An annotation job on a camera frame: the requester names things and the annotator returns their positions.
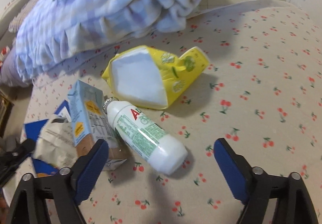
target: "yellow snack bag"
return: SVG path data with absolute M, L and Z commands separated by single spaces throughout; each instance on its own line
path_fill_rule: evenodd
M 118 99 L 159 110 L 168 108 L 208 65 L 198 47 L 178 57 L 141 45 L 112 58 L 102 78 Z

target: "blue gripper pad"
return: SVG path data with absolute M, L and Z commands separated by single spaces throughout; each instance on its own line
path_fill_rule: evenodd
M 246 179 L 220 139 L 215 141 L 214 156 L 234 198 L 246 204 L 249 198 Z
M 76 205 L 80 205 L 82 201 L 88 199 L 107 159 L 108 143 L 103 141 L 93 158 L 88 162 L 78 177 L 76 195 L 74 196 Z

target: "bed sheet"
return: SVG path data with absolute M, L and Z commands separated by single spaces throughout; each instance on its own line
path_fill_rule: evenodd
M 145 44 L 178 55 L 197 45 L 211 64 L 168 109 L 143 109 L 187 147 L 182 166 L 165 176 L 133 153 L 117 170 L 101 173 L 90 198 L 80 205 L 86 222 L 236 223 L 243 206 L 213 156 L 220 137 L 268 174 L 299 172 L 320 217 L 321 40 L 321 29 L 300 9 L 261 0 L 195 16 L 184 31 L 153 32 L 116 45 L 116 51 Z M 26 122 L 49 117 L 77 79 L 110 96 L 100 75 L 114 54 L 104 52 L 35 87 Z M 26 162 L 19 176 L 28 170 Z M 270 204 L 263 223 L 270 223 L 272 211 Z M 50 214 L 57 217 L 53 209 Z

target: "blue checkered blanket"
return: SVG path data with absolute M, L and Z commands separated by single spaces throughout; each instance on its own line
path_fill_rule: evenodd
M 17 35 L 17 70 L 29 81 L 87 50 L 142 37 L 153 29 L 175 32 L 200 0 L 40 0 Z

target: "bottle cap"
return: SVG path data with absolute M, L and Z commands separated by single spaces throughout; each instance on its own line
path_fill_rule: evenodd
M 107 111 L 106 111 L 107 105 L 109 105 L 112 101 L 118 101 L 118 100 L 119 99 L 116 98 L 116 97 L 109 97 L 109 98 L 105 99 L 105 101 L 103 103 L 103 111 L 104 111 L 104 113 L 107 114 Z

